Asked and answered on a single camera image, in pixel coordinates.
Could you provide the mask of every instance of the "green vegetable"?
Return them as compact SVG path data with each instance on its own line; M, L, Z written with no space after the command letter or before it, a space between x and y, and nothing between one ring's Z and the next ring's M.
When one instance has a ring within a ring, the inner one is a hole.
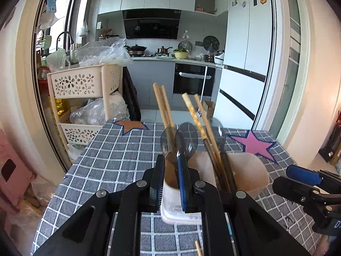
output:
M189 51L185 48L178 48L178 49L174 49L173 52L184 52L184 53L188 53Z

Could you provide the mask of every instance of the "orange star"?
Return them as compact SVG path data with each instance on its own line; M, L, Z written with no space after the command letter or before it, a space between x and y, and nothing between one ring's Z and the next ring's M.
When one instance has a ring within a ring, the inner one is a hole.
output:
M122 136L129 133L133 129L149 130L141 121L117 121L115 124L122 126Z

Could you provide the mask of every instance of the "black faucet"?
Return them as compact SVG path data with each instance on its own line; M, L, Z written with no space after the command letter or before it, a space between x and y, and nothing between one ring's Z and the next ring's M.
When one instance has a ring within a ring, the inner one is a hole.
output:
M71 44L74 44L74 41L73 41L73 38L72 38L72 35L71 35L71 33L70 33L70 32L68 32L68 31L64 31L64 32L60 33L60 34L58 35L58 37L57 37L57 42L56 42L56 51L58 50L58 39L59 39L59 37L60 37L62 34L68 34L68 35L69 35L69 37L70 37Z

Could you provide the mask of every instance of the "metal bolt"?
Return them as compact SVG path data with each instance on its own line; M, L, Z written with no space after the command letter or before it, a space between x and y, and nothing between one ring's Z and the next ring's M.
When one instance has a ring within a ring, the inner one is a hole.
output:
M237 191L236 192L236 197L243 199L246 197L246 192L245 191Z
M140 188L147 186L147 182L144 180L137 181L136 185Z
M204 181L196 181L195 182L195 185L198 187L198 188L203 188L205 185L206 185L206 183L204 182Z
M100 189L99 191L96 192L96 196L101 198L106 196L106 191L103 189Z

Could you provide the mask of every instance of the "gray checkered tablecloth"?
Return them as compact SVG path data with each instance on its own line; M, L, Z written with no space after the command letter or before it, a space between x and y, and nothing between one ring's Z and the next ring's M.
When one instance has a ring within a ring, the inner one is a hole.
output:
M122 126L108 121L75 161L56 190L38 226L31 254L42 245L79 207L97 190L109 192L123 190L130 183L142 178L146 169L154 167L161 154L161 124L145 124L149 130L133 129L123 135ZM227 129L227 134L244 137L246 130ZM265 131L255 131L262 141L274 141ZM199 139L198 150L204 150ZM226 151L241 152L240 143L227 137ZM292 158L279 145L270 148L276 163L261 157L270 175L270 184L256 201L277 220L296 240L310 252L315 251L320 235L311 229L313 220L302 207L275 195L272 182L285 175ZM168 225L161 220L160 213L142 215L141 255L148 256L195 256L195 240L202 246L201 226Z

